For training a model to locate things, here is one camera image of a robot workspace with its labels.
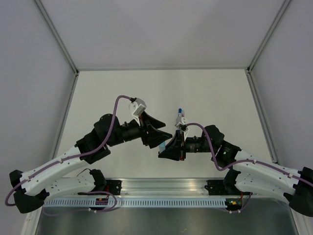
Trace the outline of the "light blue pen cap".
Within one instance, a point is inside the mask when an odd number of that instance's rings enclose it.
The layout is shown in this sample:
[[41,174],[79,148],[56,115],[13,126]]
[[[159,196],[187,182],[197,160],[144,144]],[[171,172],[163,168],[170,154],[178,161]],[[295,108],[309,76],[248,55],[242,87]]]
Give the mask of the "light blue pen cap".
[[159,151],[160,151],[160,152],[163,152],[165,149],[166,149],[166,143],[163,142],[163,143],[161,143],[161,144],[159,145]]

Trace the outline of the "white marker pen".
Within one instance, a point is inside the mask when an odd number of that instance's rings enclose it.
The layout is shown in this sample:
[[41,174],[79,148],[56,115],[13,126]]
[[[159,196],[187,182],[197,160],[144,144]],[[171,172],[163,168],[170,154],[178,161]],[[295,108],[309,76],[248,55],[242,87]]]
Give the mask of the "white marker pen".
[[182,118],[183,118],[182,113],[178,113],[178,117],[177,117],[176,121],[180,122],[182,120]]

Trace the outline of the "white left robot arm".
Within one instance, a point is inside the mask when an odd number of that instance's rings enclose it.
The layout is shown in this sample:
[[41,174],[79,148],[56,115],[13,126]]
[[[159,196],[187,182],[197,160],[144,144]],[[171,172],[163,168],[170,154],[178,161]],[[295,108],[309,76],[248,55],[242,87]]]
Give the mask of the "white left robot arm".
[[124,124],[120,124],[112,114],[103,115],[92,131],[63,155],[28,172],[10,172],[13,205],[20,213],[29,213],[57,197],[104,193],[107,181],[99,169],[91,169],[85,175],[72,178],[65,175],[105,158],[111,153],[109,148],[118,144],[141,139],[144,146],[155,148],[172,138],[172,134],[162,131],[165,126],[146,112],[138,120]]

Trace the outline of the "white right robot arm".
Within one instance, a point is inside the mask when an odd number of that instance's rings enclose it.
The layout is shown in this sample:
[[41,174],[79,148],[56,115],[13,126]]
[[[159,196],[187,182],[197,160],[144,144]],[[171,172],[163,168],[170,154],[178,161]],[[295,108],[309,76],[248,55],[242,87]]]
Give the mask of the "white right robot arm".
[[223,189],[235,195],[249,193],[282,201],[294,211],[313,215],[313,170],[301,170],[264,162],[224,140],[215,125],[202,127],[200,137],[185,138],[187,125],[178,129],[158,154],[159,158],[183,161],[188,153],[210,153],[217,171],[225,171]]

